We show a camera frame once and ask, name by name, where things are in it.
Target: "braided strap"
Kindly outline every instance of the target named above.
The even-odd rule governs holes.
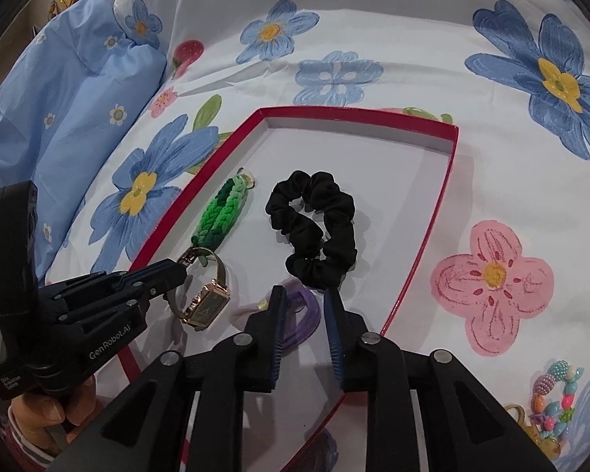
[[[245,205],[249,185],[249,177],[244,173],[238,173],[221,186],[201,215],[201,220],[190,238],[193,247],[217,249],[234,227]]]

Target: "human hand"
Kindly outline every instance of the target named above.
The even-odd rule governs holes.
[[[102,409],[102,403],[96,399],[96,379],[93,376],[73,392],[65,408],[46,395],[27,393],[11,401],[11,412],[24,438],[51,455],[59,454],[60,449],[46,431],[47,427],[67,419],[77,426],[66,435],[67,443],[71,443]]]

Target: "pink bead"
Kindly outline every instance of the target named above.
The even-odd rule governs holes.
[[[568,396],[564,396],[562,399],[562,408],[567,409],[573,406],[574,402],[574,394],[569,394]]]
[[[552,431],[555,427],[555,419],[552,417],[545,418],[543,426],[546,431]]]
[[[533,384],[533,394],[546,396],[555,386],[555,378],[551,374],[543,374]]]

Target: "wristwatch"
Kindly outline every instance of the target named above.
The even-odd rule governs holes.
[[[168,305],[175,316],[182,320],[182,323],[193,326],[197,331],[205,330],[223,310],[230,301],[230,291],[227,288],[227,273],[225,264],[212,251],[204,247],[190,247],[177,260],[188,268],[198,257],[214,257],[216,261],[216,278],[209,284],[202,287],[201,292],[195,296],[190,305],[181,312],[176,304],[168,300]]]

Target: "floral bedsheet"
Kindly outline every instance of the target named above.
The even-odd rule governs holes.
[[[590,24],[570,0],[113,0],[113,12],[118,34],[165,56],[164,81],[73,204],[48,280],[127,269],[258,107],[454,122],[448,192],[387,336],[450,349],[503,404],[529,409],[552,371],[576,397],[546,415],[543,437],[562,438],[560,472],[579,467],[590,452]],[[555,392],[546,402],[560,405]],[[315,470],[363,469],[362,410],[339,409]]]

